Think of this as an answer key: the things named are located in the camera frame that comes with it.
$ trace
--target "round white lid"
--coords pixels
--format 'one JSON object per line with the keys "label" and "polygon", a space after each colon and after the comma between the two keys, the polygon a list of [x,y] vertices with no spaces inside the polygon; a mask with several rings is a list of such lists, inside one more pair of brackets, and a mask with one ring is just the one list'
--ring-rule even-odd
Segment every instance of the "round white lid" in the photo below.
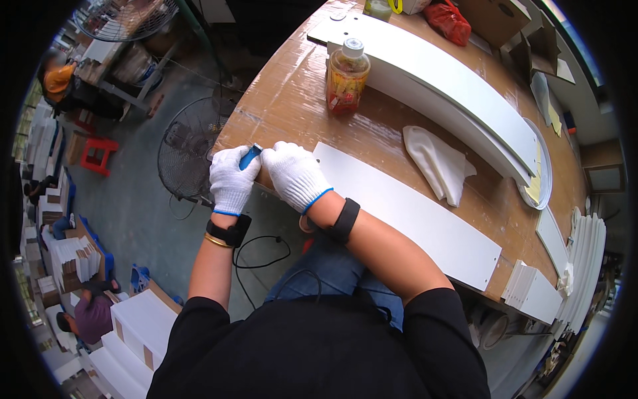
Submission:
{"label": "round white lid", "polygon": [[343,42],[341,50],[346,57],[359,58],[363,55],[363,42],[359,39],[348,38]]}

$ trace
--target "black wrist strap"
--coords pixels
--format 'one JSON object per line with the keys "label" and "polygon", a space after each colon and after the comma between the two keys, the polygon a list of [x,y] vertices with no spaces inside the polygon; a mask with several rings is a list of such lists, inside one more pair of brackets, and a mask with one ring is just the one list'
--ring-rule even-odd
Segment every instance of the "black wrist strap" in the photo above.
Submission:
{"label": "black wrist strap", "polygon": [[361,206],[355,201],[346,198],[346,204],[343,206],[341,213],[337,221],[334,222],[334,226],[326,230],[326,233],[340,244],[347,244],[350,237],[350,231],[355,225],[355,220],[359,215]]}
{"label": "black wrist strap", "polygon": [[206,232],[212,237],[222,239],[226,244],[239,248],[241,243],[246,237],[248,227],[252,219],[248,215],[240,215],[237,219],[237,223],[234,226],[230,226],[227,230],[215,225],[212,220],[208,221],[206,225]]}

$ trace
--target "hand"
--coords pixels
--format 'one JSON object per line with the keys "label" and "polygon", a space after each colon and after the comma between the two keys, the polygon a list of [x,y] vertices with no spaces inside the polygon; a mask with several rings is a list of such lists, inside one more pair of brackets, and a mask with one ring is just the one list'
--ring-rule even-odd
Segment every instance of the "hand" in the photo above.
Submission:
{"label": "hand", "polygon": [[224,149],[212,157],[211,194],[215,197],[215,213],[241,215],[250,197],[255,178],[262,167],[262,160],[255,157],[248,167],[239,170],[239,161],[248,154],[249,146]]}
{"label": "hand", "polygon": [[281,199],[302,215],[332,190],[313,154],[297,144],[276,142],[262,152],[262,161]]}

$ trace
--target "blue hand tool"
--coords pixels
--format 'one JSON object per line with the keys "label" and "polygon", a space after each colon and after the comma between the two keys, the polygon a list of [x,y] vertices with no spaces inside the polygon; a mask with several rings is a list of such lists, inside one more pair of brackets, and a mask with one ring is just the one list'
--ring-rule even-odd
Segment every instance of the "blue hand tool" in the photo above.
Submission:
{"label": "blue hand tool", "polygon": [[254,157],[261,154],[262,151],[263,148],[259,144],[253,144],[253,146],[250,148],[250,151],[248,151],[248,154],[244,155],[241,160],[239,160],[239,170],[246,169],[250,161],[252,161]]}

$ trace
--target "fan grille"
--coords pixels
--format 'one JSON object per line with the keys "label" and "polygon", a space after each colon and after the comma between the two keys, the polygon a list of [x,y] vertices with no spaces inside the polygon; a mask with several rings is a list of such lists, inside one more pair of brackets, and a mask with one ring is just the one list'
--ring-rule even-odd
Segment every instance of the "fan grille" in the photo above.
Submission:
{"label": "fan grille", "polygon": [[233,109],[226,99],[201,98],[184,107],[168,125],[159,146],[158,172],[166,189],[178,199],[195,198],[210,190],[211,161],[206,156]]}
{"label": "fan grille", "polygon": [[97,0],[73,13],[83,33],[101,41],[133,41],[159,31],[179,11],[173,0]]}

